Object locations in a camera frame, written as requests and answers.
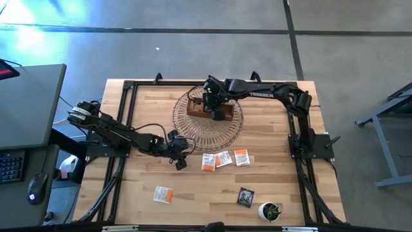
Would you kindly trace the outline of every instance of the small plant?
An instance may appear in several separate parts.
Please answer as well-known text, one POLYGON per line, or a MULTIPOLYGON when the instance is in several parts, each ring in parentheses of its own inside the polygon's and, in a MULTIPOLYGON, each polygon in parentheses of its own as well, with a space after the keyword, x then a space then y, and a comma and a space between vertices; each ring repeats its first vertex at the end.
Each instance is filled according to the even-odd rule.
POLYGON ((279 212, 279 207, 275 206, 273 204, 267 204, 264 208, 263 208, 263 213, 266 216, 266 219, 269 220, 269 222, 275 220, 278 218, 278 216, 282 213, 279 212))

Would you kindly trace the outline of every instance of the computer mouse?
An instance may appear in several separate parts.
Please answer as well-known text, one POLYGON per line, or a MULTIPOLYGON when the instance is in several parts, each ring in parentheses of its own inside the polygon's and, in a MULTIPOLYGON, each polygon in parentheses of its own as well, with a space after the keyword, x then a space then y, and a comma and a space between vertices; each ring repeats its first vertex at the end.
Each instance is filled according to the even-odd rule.
POLYGON ((37 205, 43 202, 46 195, 48 177, 46 173, 38 173, 33 176, 27 191, 27 199, 30 204, 37 205))

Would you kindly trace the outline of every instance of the keyboard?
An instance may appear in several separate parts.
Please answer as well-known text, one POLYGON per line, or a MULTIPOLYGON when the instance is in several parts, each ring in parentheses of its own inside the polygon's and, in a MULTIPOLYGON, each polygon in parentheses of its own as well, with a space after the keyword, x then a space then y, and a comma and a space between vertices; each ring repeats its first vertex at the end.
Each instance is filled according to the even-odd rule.
POLYGON ((23 181, 24 150, 0 151, 0 184, 23 181))

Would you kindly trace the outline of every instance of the potted plant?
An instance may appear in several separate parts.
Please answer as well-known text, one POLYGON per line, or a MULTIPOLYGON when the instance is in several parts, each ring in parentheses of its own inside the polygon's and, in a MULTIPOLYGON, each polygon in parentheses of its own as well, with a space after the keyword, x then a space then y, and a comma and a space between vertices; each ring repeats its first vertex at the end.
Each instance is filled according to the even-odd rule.
POLYGON ((259 216, 267 222, 276 221, 280 214, 279 207, 273 202, 263 203, 259 207, 259 216))

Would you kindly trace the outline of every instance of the snack packet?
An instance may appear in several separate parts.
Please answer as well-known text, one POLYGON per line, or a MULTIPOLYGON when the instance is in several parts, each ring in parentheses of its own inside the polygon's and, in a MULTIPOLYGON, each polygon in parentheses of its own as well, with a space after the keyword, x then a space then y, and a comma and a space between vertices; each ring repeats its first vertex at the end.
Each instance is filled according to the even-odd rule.
POLYGON ((236 159, 236 166, 250 165, 249 154, 246 149, 234 151, 234 157, 236 159))
POLYGON ((216 165, 216 156, 213 154, 203 154, 201 159, 201 169, 207 171, 214 171, 216 165))
POLYGON ((173 189, 167 187, 156 186, 153 200, 157 202, 168 203, 172 201, 173 189))
POLYGON ((229 155, 229 152, 223 151, 216 154, 216 167, 222 167, 227 164, 232 164, 232 158, 229 155))

